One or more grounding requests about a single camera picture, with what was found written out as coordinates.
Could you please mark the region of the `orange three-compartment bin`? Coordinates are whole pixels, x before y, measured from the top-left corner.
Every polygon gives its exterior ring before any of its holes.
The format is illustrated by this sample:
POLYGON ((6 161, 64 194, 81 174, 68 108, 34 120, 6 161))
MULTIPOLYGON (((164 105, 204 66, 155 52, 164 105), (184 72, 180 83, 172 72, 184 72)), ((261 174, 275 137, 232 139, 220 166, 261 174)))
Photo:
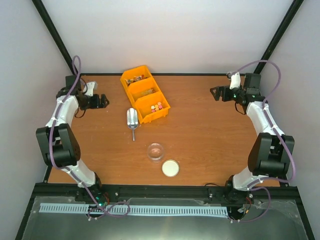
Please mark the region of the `orange three-compartment bin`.
POLYGON ((150 123, 169 114, 171 106, 146 65, 123 72, 120 82, 140 124, 150 123))

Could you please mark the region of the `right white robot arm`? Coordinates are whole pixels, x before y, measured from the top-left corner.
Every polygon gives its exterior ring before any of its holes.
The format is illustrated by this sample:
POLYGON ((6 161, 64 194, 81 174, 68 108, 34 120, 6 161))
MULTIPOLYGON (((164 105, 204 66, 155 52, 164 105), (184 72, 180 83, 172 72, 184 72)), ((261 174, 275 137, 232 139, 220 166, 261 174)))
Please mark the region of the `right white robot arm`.
POLYGON ((273 119, 266 98, 261 95, 261 76, 246 73, 241 81, 239 73, 229 76, 230 84, 210 89, 216 101, 233 101, 242 106, 243 115, 248 116, 257 138, 248 155, 247 167, 230 176, 225 183, 224 197, 235 203, 257 184, 267 179, 286 182, 289 167, 293 165, 295 140, 286 135, 273 119))

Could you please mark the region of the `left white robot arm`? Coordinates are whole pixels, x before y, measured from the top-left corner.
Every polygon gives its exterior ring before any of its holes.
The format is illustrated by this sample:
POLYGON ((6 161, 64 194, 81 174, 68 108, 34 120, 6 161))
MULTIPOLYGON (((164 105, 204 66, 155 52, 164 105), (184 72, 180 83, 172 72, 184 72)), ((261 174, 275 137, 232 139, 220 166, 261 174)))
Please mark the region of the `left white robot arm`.
POLYGON ((81 148, 71 125, 78 111, 104 109, 109 105, 105 94, 94 92, 97 87, 95 81, 81 83, 80 77, 66 76, 50 120, 35 133, 44 163, 67 173, 79 188, 87 189, 86 195, 95 202, 103 198, 104 188, 98 175, 81 159, 81 148))

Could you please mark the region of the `silver metal scoop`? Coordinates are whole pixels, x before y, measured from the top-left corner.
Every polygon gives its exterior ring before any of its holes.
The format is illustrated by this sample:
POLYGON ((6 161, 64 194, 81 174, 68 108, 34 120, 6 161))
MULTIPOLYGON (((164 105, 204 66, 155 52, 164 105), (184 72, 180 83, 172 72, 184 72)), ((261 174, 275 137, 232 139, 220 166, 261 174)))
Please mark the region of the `silver metal scoop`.
POLYGON ((129 129, 132 130, 132 140, 135 141, 135 129, 139 125, 138 112, 134 108, 129 108, 126 113, 126 121, 129 129))

